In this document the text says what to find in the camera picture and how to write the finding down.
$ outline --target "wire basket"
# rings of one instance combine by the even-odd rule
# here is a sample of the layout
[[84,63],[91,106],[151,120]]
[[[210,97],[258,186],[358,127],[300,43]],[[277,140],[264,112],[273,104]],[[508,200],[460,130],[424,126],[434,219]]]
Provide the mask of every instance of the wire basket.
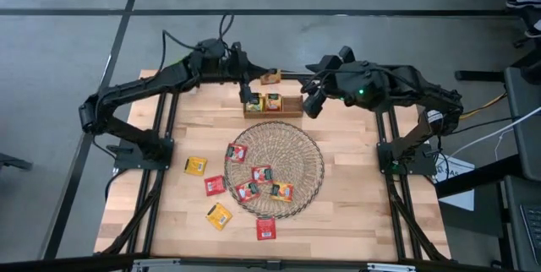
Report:
[[[233,143],[248,149],[244,163],[226,161],[226,184],[248,212],[259,217],[286,218],[305,209],[319,192],[325,174],[323,156],[300,128],[278,121],[263,122],[246,129]],[[258,198],[240,202],[235,187],[252,179],[252,166],[264,165],[272,167],[274,181],[293,185],[291,202],[271,199],[269,183],[259,184]]]

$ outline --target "shoe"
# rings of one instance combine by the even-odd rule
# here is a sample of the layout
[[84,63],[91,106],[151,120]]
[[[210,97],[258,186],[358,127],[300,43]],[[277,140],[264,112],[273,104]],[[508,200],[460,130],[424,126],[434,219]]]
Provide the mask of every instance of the shoe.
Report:
[[508,8],[524,8],[528,6],[541,8],[541,0],[507,0],[505,5]]
[[541,19],[537,23],[535,23],[532,29],[526,30],[526,32],[524,32],[524,35],[526,35],[530,39],[536,39],[541,37]]

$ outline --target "wooden table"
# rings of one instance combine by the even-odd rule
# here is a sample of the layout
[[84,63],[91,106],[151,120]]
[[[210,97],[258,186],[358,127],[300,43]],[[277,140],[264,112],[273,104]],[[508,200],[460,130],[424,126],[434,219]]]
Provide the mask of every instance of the wooden table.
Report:
[[[143,70],[150,76],[154,70]],[[261,86],[252,91],[298,95],[297,81]],[[128,122],[151,128],[157,96],[135,102]],[[417,124],[415,107],[397,108],[402,135]],[[165,130],[167,113],[161,132]],[[203,179],[224,172],[224,154],[244,129],[265,119],[244,119],[238,85],[204,84],[196,94],[181,94],[172,137],[175,149],[166,172],[151,254],[171,257],[282,258],[332,260],[396,260],[390,205],[385,180],[380,174],[375,144],[375,115],[341,101],[327,100],[317,119],[282,119],[305,131],[317,142],[325,161],[325,179],[314,202],[301,213],[276,221],[277,238],[257,241],[255,217],[244,211],[229,192],[206,197]],[[391,131],[387,127],[387,138]],[[183,172],[188,156],[206,157],[205,175]],[[96,240],[96,251],[108,247],[131,218],[141,170],[127,171],[111,186]],[[434,187],[421,176],[409,177],[416,220],[430,241],[450,256]],[[216,202],[233,218],[217,231],[205,215]],[[140,227],[136,250],[142,248],[146,221]],[[406,224],[402,221],[406,250],[412,257]]]

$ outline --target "white paper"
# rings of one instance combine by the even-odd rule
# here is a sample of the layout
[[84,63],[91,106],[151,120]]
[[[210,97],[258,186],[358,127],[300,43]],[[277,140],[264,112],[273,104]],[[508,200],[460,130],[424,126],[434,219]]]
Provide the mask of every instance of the white paper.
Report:
[[[449,156],[447,157],[447,161],[449,162],[449,178],[453,178],[454,176],[463,174],[465,172],[469,172],[473,169],[475,169],[475,165],[471,163],[467,163],[462,160],[458,160],[456,158],[451,158]],[[436,180],[438,182],[443,182],[447,178],[447,165],[445,164],[445,160],[443,159],[443,155],[440,154],[438,156],[438,160],[436,161]],[[475,200],[474,200],[474,190],[467,191],[464,193],[459,193],[452,196],[447,196],[442,199],[440,199],[441,202],[454,205],[456,207],[459,207],[461,209],[467,209],[469,211],[474,210]]]

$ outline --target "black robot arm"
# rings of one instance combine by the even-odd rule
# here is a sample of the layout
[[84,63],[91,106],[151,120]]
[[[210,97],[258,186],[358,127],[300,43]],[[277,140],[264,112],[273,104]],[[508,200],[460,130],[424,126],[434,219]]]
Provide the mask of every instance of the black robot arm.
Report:
[[316,118],[326,98],[340,99],[346,106],[358,106],[372,112],[387,112],[392,106],[424,106],[418,125],[405,137],[394,139],[384,152],[385,166],[405,171],[399,164],[413,161],[416,151],[434,135],[447,135],[458,125],[463,107],[456,90],[444,90],[427,82],[411,66],[381,66],[356,61],[351,48],[343,47],[339,56],[324,56],[320,63],[308,65],[315,75],[301,81],[301,92],[308,93],[303,109]]
[[107,87],[91,95],[79,107],[81,127],[86,133],[109,133],[136,144],[143,160],[168,160],[167,142],[153,130],[144,131],[115,118],[117,107],[153,95],[189,91],[199,84],[226,82],[239,83],[241,102],[247,102],[251,96],[249,82],[275,72],[253,65],[238,42],[229,48],[222,40],[205,40],[181,61],[152,77]]

